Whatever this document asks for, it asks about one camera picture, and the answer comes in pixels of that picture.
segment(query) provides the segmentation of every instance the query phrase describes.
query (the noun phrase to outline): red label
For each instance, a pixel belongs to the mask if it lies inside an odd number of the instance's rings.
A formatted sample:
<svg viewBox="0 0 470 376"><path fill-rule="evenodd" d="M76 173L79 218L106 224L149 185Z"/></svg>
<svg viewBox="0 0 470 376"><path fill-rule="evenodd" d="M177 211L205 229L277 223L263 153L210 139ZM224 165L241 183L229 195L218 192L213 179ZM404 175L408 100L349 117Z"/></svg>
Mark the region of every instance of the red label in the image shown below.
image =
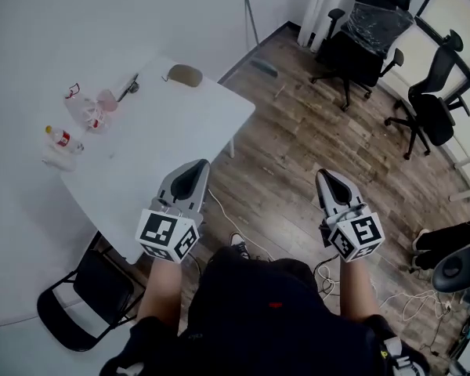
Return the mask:
<svg viewBox="0 0 470 376"><path fill-rule="evenodd" d="M57 144L61 146L66 146L68 142L70 142L70 134L68 134L66 131L63 131L63 136Z"/></svg>

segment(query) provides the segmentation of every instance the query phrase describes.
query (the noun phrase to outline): office chair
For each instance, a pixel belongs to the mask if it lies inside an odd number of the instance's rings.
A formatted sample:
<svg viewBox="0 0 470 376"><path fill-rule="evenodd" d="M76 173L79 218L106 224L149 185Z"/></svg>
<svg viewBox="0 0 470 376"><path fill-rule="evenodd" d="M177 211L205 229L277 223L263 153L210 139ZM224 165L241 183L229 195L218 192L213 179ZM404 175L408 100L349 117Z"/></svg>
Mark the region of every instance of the office chair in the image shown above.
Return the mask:
<svg viewBox="0 0 470 376"><path fill-rule="evenodd" d="M425 145L425 156L430 154L430 146L423 131L434 146L443 145L451 139L454 134L453 127L456 125L450 113L451 110L463 107L470 117L470 110L460 95L457 95L456 103L447 105L442 98L429 94L442 90L455 64L453 51L460 52L461 50L463 50L463 41L460 35L451 29L450 34L444 38L444 43L437 49L427 77L409 88L408 98L415 115L402 100L398 100L395 108L402 107L406 112L407 119L389 117L385 120L387 126L395 122L405 125L411 130L409 150L403 155L404 159L410 159L416 136L419 136Z"/></svg>
<svg viewBox="0 0 470 376"><path fill-rule="evenodd" d="M470 244L439 262L433 270L432 286L450 294L470 288Z"/></svg>
<svg viewBox="0 0 470 376"><path fill-rule="evenodd" d="M316 60L324 62L332 72L310 78L341 78L345 88L346 101L342 110L348 110L350 104L350 81L366 91L365 97L371 97L371 88L395 65L402 66L403 53L396 49L393 61L384 70L392 43L414 22L408 13L410 0L356 0L348 21L341 30L332 36L338 20L345 15L342 9L329 12L331 26L327 37L322 42Z"/></svg>
<svg viewBox="0 0 470 376"><path fill-rule="evenodd" d="M106 259L103 252L87 251L77 269L62 280L43 291L37 300L40 320L51 334L66 348L73 351L88 351L112 329L134 319L129 311L144 295L145 287L125 273L116 263ZM143 288L143 293L131 304L134 292L131 279ZM73 284L73 289L94 312L108 323L108 327L98 337L94 337L76 324L66 313L54 294L54 289L63 283Z"/></svg>

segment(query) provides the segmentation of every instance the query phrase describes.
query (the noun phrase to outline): plastic bag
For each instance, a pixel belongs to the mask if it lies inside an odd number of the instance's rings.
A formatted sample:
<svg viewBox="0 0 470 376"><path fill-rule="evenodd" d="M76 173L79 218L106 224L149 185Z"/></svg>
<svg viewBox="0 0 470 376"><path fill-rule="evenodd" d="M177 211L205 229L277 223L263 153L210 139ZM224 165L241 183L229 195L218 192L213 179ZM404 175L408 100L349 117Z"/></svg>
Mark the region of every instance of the plastic bag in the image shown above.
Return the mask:
<svg viewBox="0 0 470 376"><path fill-rule="evenodd" d="M356 2L342 30L365 49L385 58L392 43L413 23L413 16L398 7L390 10Z"/></svg>

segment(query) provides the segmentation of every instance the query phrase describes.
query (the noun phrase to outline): black shirt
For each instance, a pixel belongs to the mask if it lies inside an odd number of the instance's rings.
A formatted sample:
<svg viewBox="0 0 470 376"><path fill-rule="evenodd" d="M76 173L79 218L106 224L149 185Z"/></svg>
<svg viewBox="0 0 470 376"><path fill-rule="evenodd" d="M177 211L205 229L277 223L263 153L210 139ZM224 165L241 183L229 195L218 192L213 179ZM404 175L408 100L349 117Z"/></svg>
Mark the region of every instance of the black shirt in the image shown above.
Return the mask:
<svg viewBox="0 0 470 376"><path fill-rule="evenodd" d="M156 317L141 320L101 375L134 363L143 363L140 376L384 375L381 344L393 335L381 316L358 324L331 313L301 262L218 252L191 303L188 328L178 337Z"/></svg>

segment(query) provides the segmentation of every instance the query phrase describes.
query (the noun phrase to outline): wooden floor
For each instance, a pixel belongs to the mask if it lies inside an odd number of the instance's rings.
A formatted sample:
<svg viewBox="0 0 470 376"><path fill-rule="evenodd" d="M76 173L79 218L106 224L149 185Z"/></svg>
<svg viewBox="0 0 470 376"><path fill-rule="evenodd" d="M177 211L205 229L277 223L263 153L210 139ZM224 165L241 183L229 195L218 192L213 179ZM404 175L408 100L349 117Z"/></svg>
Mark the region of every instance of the wooden floor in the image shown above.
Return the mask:
<svg viewBox="0 0 470 376"><path fill-rule="evenodd" d="M256 105L255 113L235 136L236 155L226 153L212 163L210 188L222 202L227 215L252 240L265 247L275 258L292 257L315 266L335 254L325 249L318 230L323 218L316 196L314 177L319 168L342 173L360 188L364 199L376 211L386 241L368 258L371 279L380 304L390 295L405 291L415 295L431 289L426 274L410 275L411 241L422 228L438 229L470 220L470 201L450 203L448 195L466 190L465 181L451 169L438 148L423 156L416 142L413 157L402 157L409 143L409 132L396 126L385 127L383 120L401 110L393 110L394 99L376 88L365 100L363 91L352 86L352 105L341 112L342 84L339 80L318 81L308 78L325 71L313 60L309 50L300 48L297 34L286 28L272 38L260 55L279 71L271 78L245 63L225 82L225 86ZM277 99L275 93L285 85ZM224 244L233 226L222 216L219 206L208 196L204 206L207 225L204 236L193 249L202 269L212 254ZM253 255L266 254L249 244ZM148 258L138 268L147 275ZM338 279L339 260L330 263L331 277ZM186 326L190 300L197 288L197 268L185 261L183 315ZM452 296L441 295L443 302ZM388 301L382 312L393 329L408 344L420 349L429 343L438 324L434 302L426 305L411 321L401 319L407 298ZM455 313L446 316L433 346L445 355L458 336L467 309L458 304ZM326 305L339 313L339 298L330 296ZM407 307L410 316L421 304ZM445 359L427 355L436 374L447 368Z"/></svg>

